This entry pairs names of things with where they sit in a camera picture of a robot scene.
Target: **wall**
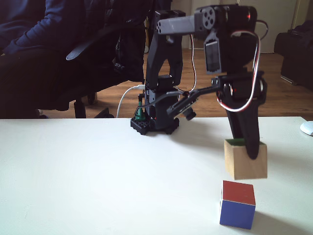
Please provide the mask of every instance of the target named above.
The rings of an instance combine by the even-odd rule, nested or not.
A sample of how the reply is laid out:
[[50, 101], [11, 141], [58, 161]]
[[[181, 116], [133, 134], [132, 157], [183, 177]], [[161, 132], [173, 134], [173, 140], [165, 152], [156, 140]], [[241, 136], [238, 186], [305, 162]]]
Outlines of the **wall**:
[[307, 21], [313, 21], [313, 0], [310, 0], [308, 13], [307, 13]]
[[302, 25], [306, 20], [310, 0], [297, 0], [296, 9], [294, 11], [294, 18], [292, 28]]
[[221, 5], [230, 5], [239, 3], [239, 0], [220, 0]]
[[209, 6], [209, 5], [219, 5], [220, 0], [192, 0], [192, 12], [202, 6]]
[[[281, 32], [291, 29], [297, 0], [240, 0], [240, 5], [254, 6], [258, 19], [268, 23], [268, 34], [261, 41], [262, 53], [274, 53], [276, 37]], [[261, 37], [266, 28], [257, 24], [255, 32]]]

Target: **white table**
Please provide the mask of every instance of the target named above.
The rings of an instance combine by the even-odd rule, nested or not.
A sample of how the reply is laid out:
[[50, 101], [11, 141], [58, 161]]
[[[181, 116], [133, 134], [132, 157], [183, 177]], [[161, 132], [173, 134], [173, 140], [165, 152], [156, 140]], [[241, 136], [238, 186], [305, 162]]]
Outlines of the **white table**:
[[1, 235], [313, 234], [313, 137], [261, 117], [252, 230], [219, 225], [227, 118], [141, 136], [129, 119], [0, 120]]

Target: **white mouse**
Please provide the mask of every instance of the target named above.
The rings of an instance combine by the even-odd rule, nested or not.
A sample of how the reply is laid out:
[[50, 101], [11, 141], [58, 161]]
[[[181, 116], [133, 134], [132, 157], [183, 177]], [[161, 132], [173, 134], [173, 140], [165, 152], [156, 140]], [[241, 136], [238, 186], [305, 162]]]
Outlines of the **white mouse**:
[[300, 126], [301, 131], [303, 131], [305, 134], [308, 134], [309, 136], [313, 136], [313, 121], [307, 121], [304, 122]]

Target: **white usb cable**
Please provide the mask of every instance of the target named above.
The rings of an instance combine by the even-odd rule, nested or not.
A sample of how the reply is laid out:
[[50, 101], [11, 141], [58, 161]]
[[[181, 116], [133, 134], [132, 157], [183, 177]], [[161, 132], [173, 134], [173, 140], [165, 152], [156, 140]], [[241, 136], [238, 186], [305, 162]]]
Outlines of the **white usb cable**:
[[123, 99], [125, 97], [125, 95], [131, 91], [131, 90], [144, 90], [146, 88], [146, 85], [138, 85], [138, 86], [134, 86], [134, 87], [130, 87], [122, 96], [121, 100], [119, 101], [119, 104], [118, 104], [118, 108], [117, 108], [117, 114], [116, 114], [116, 118], [118, 118], [118, 115], [119, 115], [119, 111], [121, 109], [121, 105], [122, 105], [122, 102], [123, 102]]

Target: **wooden floor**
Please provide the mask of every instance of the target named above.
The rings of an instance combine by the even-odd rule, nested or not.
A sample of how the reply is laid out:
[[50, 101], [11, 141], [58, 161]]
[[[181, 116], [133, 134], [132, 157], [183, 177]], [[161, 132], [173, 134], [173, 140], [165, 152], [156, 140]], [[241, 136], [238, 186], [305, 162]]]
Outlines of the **wooden floor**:
[[[191, 89], [194, 83], [194, 76], [191, 65], [191, 52], [183, 52], [183, 73], [181, 78], [181, 89]], [[267, 101], [259, 108], [259, 116], [301, 116], [306, 120], [313, 120], [313, 92], [302, 86], [292, 86], [280, 77], [280, 69], [283, 57], [277, 54], [263, 54], [259, 70], [265, 72], [264, 78], [268, 83]], [[206, 75], [205, 59], [203, 51], [195, 51], [195, 66], [197, 70], [197, 88], [210, 86], [211, 77]], [[163, 65], [160, 74], [168, 74], [168, 63]], [[138, 83], [125, 82], [118, 86], [108, 88], [98, 93], [98, 103], [86, 107], [87, 117], [93, 118], [106, 107], [110, 113], [116, 116], [117, 106], [123, 93], [131, 86]], [[138, 105], [137, 95], [139, 90], [130, 91], [124, 98], [120, 117], [131, 118]], [[193, 106], [198, 117], [225, 117], [225, 110], [219, 106], [215, 94], [201, 96]], [[44, 111], [50, 118], [75, 118], [73, 102], [70, 109], [65, 112]]]

